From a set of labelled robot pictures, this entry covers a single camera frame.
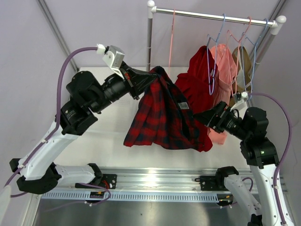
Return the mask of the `red navy plaid skirt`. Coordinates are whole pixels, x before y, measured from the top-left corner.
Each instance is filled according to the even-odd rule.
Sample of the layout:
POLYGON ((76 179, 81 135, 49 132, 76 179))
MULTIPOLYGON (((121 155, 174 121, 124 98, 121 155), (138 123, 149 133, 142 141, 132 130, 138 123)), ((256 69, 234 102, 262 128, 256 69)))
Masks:
POLYGON ((145 90, 124 145, 157 144, 169 150, 203 151, 204 144, 186 97, 161 66, 151 72, 158 78, 145 90))

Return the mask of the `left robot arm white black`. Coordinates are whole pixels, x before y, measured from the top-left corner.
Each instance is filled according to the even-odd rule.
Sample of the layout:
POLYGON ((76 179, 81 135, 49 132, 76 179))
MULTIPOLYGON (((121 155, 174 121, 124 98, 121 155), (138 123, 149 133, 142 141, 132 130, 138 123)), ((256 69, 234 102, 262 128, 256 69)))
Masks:
POLYGON ((99 84, 90 71, 75 74, 66 89, 70 100, 60 109, 51 125, 51 131, 26 157, 12 159, 12 171, 20 175, 16 181, 21 192, 45 194, 57 186, 98 188, 103 185, 103 173, 95 163, 84 166, 62 166, 54 163, 59 154, 83 135, 102 110, 126 94, 139 96, 157 78, 155 72, 134 69, 122 62, 121 75, 110 75, 99 84))

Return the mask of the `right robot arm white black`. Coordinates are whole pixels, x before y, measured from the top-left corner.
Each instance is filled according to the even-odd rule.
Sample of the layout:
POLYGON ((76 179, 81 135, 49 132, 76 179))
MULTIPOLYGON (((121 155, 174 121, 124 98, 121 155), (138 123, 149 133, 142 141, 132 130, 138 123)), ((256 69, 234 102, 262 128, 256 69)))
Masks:
POLYGON ((266 137, 269 120, 263 109, 249 107, 244 117, 236 116, 221 101, 210 110, 193 116, 216 132, 228 132, 240 140, 240 150, 256 182, 259 200, 251 194, 233 167, 219 168, 215 186, 229 190, 245 213, 250 226, 292 226, 280 184, 280 161, 274 144, 266 137))

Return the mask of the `pink wire hanger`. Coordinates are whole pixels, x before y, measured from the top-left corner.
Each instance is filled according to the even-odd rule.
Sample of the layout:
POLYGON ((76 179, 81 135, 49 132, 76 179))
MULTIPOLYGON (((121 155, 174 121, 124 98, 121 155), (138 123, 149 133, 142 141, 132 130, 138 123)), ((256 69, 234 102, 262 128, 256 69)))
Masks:
POLYGON ((172 25, 171 25, 171 39, 170 39, 168 71, 167 71, 168 76, 170 76, 171 61, 172 61, 172 48, 173 48, 173 37, 174 37, 174 19, 175 19, 175 9, 173 10, 173 19, 172 19, 172 25))

